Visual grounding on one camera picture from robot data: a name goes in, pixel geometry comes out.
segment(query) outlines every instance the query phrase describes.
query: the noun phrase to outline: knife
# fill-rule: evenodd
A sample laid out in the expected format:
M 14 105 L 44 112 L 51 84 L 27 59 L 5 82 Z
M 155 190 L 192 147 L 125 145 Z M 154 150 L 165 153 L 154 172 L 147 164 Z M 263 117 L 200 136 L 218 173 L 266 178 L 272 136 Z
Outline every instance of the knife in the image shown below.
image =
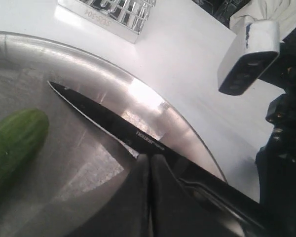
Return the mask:
M 63 85 L 48 81 L 51 88 L 79 113 L 104 132 L 125 143 L 140 154 L 164 155 L 174 175 L 184 187 L 201 190 L 213 203 L 218 203 L 237 219 L 264 233 L 273 229 L 272 217 L 258 203 L 234 189 L 202 167 L 189 161 L 119 115 L 90 98 Z

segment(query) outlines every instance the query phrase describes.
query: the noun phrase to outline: white cloth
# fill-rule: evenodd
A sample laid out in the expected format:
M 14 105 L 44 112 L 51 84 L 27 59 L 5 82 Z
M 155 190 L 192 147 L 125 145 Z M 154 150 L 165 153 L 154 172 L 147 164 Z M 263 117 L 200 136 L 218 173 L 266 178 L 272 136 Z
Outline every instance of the white cloth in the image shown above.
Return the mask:
M 245 24 L 266 19 L 279 23 L 283 40 L 296 28 L 296 0 L 251 0 L 231 16 L 230 29 L 238 33 Z

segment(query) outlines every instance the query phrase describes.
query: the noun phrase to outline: green cucumber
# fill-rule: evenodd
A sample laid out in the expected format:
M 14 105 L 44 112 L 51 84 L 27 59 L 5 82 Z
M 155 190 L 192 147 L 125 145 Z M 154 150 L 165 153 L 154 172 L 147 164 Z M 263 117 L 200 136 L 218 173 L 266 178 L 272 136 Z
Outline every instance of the green cucumber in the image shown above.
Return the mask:
M 0 121 L 0 194 L 22 166 L 40 151 L 48 134 L 48 117 L 38 109 L 14 112 Z

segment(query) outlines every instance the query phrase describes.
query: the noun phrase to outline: white countertop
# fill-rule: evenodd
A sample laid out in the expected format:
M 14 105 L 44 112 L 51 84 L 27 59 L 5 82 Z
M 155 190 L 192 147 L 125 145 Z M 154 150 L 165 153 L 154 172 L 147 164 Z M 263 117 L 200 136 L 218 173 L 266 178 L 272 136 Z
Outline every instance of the white countertop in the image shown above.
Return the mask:
M 57 0 L 0 1 L 0 31 L 69 44 L 129 71 L 187 119 L 232 186 L 259 199 L 255 156 L 272 131 L 268 105 L 282 90 L 256 81 L 239 97 L 219 93 L 217 69 L 235 35 L 192 0 L 157 0 L 136 44 Z

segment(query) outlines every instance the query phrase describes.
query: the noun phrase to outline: metal rack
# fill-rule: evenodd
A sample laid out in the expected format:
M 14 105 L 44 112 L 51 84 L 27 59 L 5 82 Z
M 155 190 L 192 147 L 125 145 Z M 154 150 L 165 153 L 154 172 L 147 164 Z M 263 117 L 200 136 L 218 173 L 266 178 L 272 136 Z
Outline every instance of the metal rack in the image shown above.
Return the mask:
M 58 0 L 89 21 L 134 43 L 156 0 Z

